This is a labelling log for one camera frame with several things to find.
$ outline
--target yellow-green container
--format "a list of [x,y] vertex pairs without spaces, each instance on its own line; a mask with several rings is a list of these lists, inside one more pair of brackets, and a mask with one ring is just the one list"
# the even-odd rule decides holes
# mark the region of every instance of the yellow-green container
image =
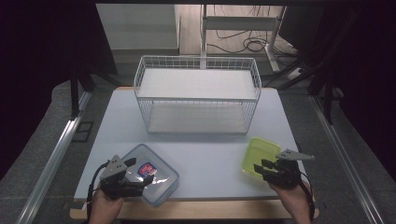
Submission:
[[262,160],[276,161],[276,155],[278,153],[280,153],[279,145],[259,137],[252,137],[242,162],[242,169],[255,176],[262,176],[254,172],[253,164],[262,165]]

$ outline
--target black curtain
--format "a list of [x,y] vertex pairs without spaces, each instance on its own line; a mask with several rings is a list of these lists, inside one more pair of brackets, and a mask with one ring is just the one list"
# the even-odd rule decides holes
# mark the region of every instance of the black curtain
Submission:
[[396,180],[396,7],[367,5],[334,64],[340,106],[390,175]]
[[0,2],[0,178],[71,74],[117,74],[92,0]]

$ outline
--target container lid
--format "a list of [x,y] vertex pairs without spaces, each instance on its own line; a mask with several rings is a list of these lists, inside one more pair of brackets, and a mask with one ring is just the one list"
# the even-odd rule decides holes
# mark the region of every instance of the container lid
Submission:
[[125,178],[130,182],[142,182],[147,176],[154,175],[142,196],[153,206],[163,203],[176,189],[178,173],[144,144],[137,145],[122,159],[127,161],[131,158],[136,158],[136,164],[127,169]]
[[262,175],[257,174],[254,171],[253,164],[262,165],[262,160],[275,162],[276,155],[279,152],[280,152],[279,145],[259,137],[252,137],[248,144],[245,158],[242,162],[242,169],[245,172],[248,172],[255,176],[262,177]]

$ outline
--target human arm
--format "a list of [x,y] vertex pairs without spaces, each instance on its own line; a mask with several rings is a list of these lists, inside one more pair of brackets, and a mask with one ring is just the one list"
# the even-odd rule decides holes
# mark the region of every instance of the human arm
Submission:
[[101,189],[93,194],[90,224],[110,224],[119,214],[124,198],[111,200]]
[[[309,189],[309,185],[303,181],[305,186]],[[270,188],[273,189],[283,206],[290,213],[292,218],[297,224],[311,224],[309,217],[309,205],[306,195],[300,186],[293,189],[282,189],[277,185],[268,183]]]

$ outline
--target wire mesh basket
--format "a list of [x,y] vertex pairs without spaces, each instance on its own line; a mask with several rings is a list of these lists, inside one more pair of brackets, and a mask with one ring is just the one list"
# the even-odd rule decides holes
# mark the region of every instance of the wire mesh basket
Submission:
[[252,58],[143,56],[134,78],[149,133],[246,134],[261,90]]

